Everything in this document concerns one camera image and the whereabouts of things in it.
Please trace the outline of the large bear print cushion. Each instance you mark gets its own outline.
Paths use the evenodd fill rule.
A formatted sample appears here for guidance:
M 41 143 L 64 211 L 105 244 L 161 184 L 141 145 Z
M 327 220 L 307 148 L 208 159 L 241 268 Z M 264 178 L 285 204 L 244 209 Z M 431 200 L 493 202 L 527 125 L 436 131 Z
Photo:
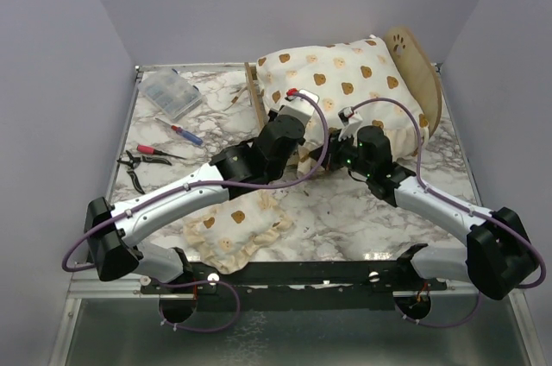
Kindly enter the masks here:
M 385 42 L 376 35 L 350 43 L 295 47 L 257 60 L 257 79 L 266 111 L 277 111 L 285 93 L 295 88 L 319 97 L 328 127 L 341 129 L 338 112 L 373 98 L 392 98 L 405 106 L 375 102 L 362 106 L 362 124 L 384 130 L 394 160 L 417 154 L 417 137 L 406 115 L 417 120 L 422 142 L 430 138 L 430 124 L 407 89 Z

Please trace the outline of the small bear print pillow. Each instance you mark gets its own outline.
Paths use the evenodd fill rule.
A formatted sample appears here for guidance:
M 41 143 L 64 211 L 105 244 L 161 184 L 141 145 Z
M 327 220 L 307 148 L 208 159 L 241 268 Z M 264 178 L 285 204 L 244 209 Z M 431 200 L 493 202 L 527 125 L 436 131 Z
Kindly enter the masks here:
M 186 243 L 200 261 L 224 275 L 243 269 L 255 253 L 278 241 L 292 219 L 268 191 L 256 191 L 185 218 Z

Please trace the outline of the wooden pet bed frame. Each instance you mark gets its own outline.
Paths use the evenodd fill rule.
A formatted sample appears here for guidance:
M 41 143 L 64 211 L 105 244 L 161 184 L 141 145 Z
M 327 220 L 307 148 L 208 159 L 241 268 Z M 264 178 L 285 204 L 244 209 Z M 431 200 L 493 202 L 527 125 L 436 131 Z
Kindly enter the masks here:
M 383 35 L 392 60 L 409 92 L 417 100 L 433 136 L 442 116 L 442 85 L 416 36 L 406 26 L 391 27 Z

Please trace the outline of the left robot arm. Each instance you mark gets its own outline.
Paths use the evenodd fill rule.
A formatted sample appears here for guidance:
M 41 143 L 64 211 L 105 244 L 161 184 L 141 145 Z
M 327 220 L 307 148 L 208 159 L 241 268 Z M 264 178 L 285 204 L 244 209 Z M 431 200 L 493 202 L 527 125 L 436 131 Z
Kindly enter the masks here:
M 147 244 L 146 238 L 211 205 L 256 190 L 280 189 L 285 165 L 304 142 L 314 112 L 305 101 L 287 102 L 252 141 L 223 149 L 184 178 L 127 202 L 92 200 L 84 233 L 100 281 L 141 274 L 160 280 L 172 292 L 185 290 L 191 267 L 184 251 Z

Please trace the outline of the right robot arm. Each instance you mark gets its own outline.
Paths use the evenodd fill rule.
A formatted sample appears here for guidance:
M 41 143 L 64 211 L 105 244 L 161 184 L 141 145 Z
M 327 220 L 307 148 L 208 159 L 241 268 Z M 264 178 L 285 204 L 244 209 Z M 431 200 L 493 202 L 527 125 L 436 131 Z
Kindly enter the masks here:
M 390 142 L 376 126 L 347 139 L 334 131 L 329 146 L 316 148 L 309 157 L 321 159 L 326 170 L 345 167 L 359 174 L 374 197 L 416 213 L 461 242 L 459 249 L 419 245 L 403 254 L 406 262 L 397 266 L 396 278 L 404 288 L 415 289 L 426 279 L 462 281 L 501 300 L 537 270 L 536 254 L 516 212 L 506 207 L 491 211 L 432 189 L 393 160 Z

